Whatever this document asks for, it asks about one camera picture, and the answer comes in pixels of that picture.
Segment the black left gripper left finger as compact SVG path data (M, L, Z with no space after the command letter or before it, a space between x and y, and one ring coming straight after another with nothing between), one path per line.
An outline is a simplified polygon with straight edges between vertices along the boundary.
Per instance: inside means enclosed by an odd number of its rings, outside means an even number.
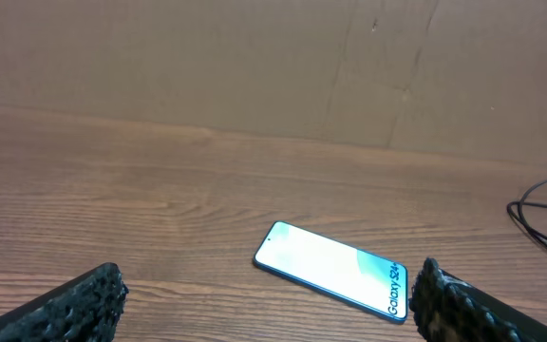
M128 288L106 262L0 316L0 342L111 342Z

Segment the Samsung Galaxy smartphone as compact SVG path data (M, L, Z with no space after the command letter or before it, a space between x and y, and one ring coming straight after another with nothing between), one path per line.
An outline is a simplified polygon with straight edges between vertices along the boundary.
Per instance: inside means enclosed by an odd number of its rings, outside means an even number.
M393 323L406 321L408 274L400 262L277 221L254 264Z

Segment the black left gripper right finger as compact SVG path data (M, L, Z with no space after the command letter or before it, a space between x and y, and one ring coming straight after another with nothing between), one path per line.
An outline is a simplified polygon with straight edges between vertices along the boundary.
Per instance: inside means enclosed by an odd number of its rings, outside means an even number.
M547 326L424 261L409 309L428 342L547 342Z

